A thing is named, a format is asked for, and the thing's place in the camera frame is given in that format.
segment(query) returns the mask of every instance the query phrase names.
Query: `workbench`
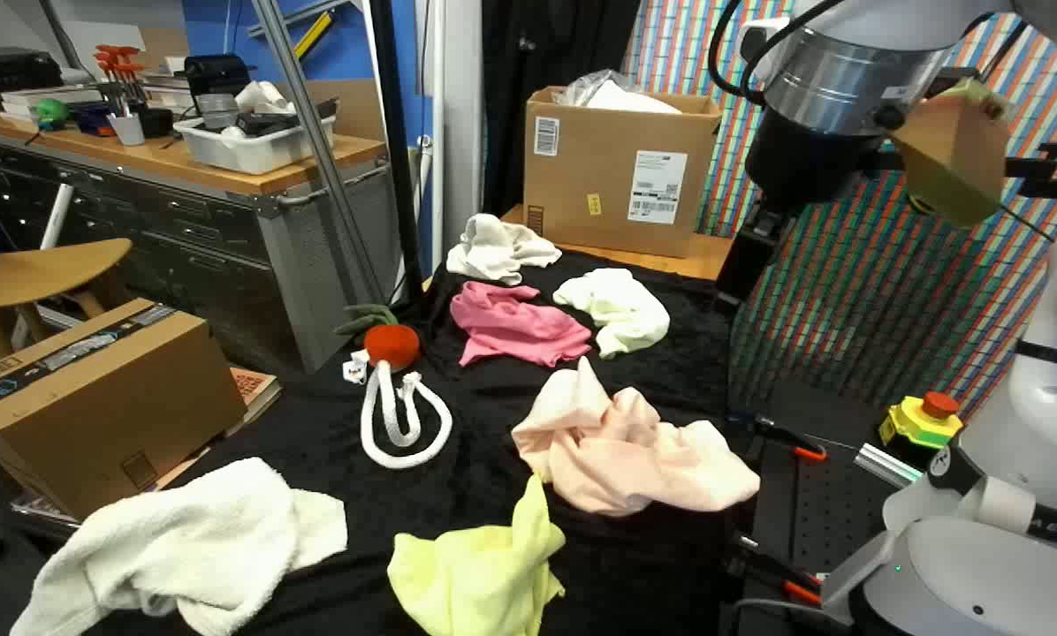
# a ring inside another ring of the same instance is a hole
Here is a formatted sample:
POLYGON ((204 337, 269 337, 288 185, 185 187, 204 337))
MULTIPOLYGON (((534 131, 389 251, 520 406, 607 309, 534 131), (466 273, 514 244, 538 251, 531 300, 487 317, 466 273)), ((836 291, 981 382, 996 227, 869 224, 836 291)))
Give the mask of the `workbench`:
POLYGON ((343 309, 383 300, 401 265, 386 145, 335 135, 334 147, 366 251, 350 232, 341 254, 329 247, 310 158, 252 176, 195 166, 182 137, 125 147, 0 117, 0 251, 40 247, 56 187, 70 185, 62 244, 132 238, 136 293, 204 316, 241 365, 316 370, 343 309))

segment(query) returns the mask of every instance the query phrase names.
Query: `white towel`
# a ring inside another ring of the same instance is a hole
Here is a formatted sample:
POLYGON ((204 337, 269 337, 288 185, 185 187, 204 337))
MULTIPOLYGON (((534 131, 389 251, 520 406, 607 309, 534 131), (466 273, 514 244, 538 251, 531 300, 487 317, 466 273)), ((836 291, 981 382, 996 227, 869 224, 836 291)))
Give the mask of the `white towel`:
POLYGON ((600 356, 632 352, 663 344, 670 337, 666 305, 632 279, 631 269, 595 269, 586 276, 565 279, 555 291, 555 305, 586 312, 598 331, 600 356))
POLYGON ((524 284, 524 265, 546 269, 559 259, 564 251, 531 227, 472 217, 460 244, 450 251, 450 273, 518 285, 524 284))
POLYGON ((78 636, 111 612, 238 631, 289 569, 347 551, 341 498, 289 490, 262 459, 241 459, 178 490, 91 514, 40 569, 11 636, 78 636))

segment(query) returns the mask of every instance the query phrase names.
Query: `plastic bin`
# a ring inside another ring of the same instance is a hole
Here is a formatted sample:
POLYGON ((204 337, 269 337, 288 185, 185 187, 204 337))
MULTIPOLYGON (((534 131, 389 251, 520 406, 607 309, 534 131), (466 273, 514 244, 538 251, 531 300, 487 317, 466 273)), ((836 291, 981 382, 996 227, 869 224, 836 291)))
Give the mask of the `plastic bin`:
MULTIPOLYGON (((335 117, 323 121, 327 137, 334 141, 335 117)), ((222 137, 215 131, 201 131, 201 121, 178 121, 172 131, 185 135, 185 147, 190 164, 219 166, 232 172, 274 172, 310 151, 304 126, 275 131, 265 137, 222 137)))

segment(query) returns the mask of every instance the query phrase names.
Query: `black tablecloth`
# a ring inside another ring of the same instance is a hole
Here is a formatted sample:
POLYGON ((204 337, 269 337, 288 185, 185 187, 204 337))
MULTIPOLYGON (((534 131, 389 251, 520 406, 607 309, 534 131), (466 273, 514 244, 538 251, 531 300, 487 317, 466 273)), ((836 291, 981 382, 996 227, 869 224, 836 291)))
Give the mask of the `black tablecloth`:
MULTIPOLYGON (((565 254, 555 269, 527 269, 527 284, 555 291, 564 279, 605 265, 565 254)), ((727 317, 700 284, 641 273, 672 312, 672 331, 647 352, 595 362, 605 388, 638 384, 666 422, 723 416, 727 384, 727 317)), ((275 411, 215 444, 195 472, 262 456, 294 486, 347 502, 350 547, 289 576, 245 631, 417 631, 392 600, 386 562, 397 534, 434 536, 447 530, 511 524, 527 484, 527 465, 511 444, 549 378, 546 369, 482 362, 460 369, 462 331, 447 317, 460 279, 440 276, 434 316, 421 324, 427 351, 423 382, 447 397, 458 431, 440 459, 389 472, 356 444, 362 388, 343 384, 341 362, 309 382, 289 382, 275 411)), ((565 598, 549 603, 546 631, 718 631, 724 578, 724 530, 747 525, 747 508, 696 515, 650 505, 632 519, 586 515, 551 498, 565 547, 551 557, 565 598)), ((43 554, 11 536, 0 562, 0 631, 26 603, 43 554)), ((148 622, 111 614, 95 631, 188 631, 182 618, 148 622)))

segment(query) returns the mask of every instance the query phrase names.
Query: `light green cloth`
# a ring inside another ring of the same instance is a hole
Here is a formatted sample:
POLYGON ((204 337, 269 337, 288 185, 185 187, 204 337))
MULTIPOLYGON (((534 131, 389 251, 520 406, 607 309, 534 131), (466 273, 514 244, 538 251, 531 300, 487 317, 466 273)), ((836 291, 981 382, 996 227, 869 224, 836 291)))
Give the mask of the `light green cloth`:
POLYGON ((440 539, 392 536, 389 583, 430 636, 538 636, 541 612, 564 598, 549 557, 565 543, 531 476, 514 525, 453 530, 440 539))

